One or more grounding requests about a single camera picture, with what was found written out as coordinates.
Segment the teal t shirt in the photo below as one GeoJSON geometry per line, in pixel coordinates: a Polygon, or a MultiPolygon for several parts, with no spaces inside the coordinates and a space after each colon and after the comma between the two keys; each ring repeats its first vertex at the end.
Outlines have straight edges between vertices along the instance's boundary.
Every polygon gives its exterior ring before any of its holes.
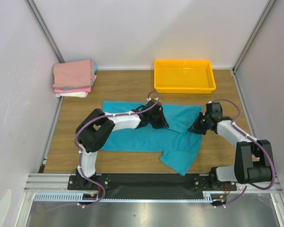
{"type": "Polygon", "coordinates": [[[154,129],[151,125],[139,129],[123,129],[110,134],[102,150],[162,153],[160,161],[184,176],[196,159],[202,136],[188,128],[202,111],[199,105],[163,105],[169,125],[154,129]]]}

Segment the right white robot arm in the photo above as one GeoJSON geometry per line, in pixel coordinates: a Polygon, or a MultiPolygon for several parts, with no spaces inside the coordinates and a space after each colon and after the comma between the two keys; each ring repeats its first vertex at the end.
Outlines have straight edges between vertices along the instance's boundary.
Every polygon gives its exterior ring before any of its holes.
{"type": "Polygon", "coordinates": [[[235,118],[223,115],[221,99],[209,101],[206,111],[200,112],[188,132],[205,135],[208,130],[226,139],[235,148],[235,160],[232,166],[218,166],[211,169],[209,186],[221,189],[226,182],[249,184],[260,190],[269,190],[275,183],[275,166],[272,146],[268,140],[260,140],[240,128],[235,120],[240,116],[239,107],[233,104],[238,115],[235,118]]]}

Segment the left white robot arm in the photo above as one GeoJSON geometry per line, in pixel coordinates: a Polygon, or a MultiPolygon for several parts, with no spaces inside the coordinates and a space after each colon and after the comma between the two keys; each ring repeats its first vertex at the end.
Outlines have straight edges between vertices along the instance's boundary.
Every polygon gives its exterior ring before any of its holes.
{"type": "Polygon", "coordinates": [[[79,165],[76,169],[78,184],[90,189],[95,183],[98,151],[105,145],[110,134],[124,129],[139,129],[147,125],[154,129],[165,129],[169,125],[162,104],[148,98],[141,105],[124,113],[106,113],[97,108],[76,129],[75,145],[79,148],[79,165]]]}

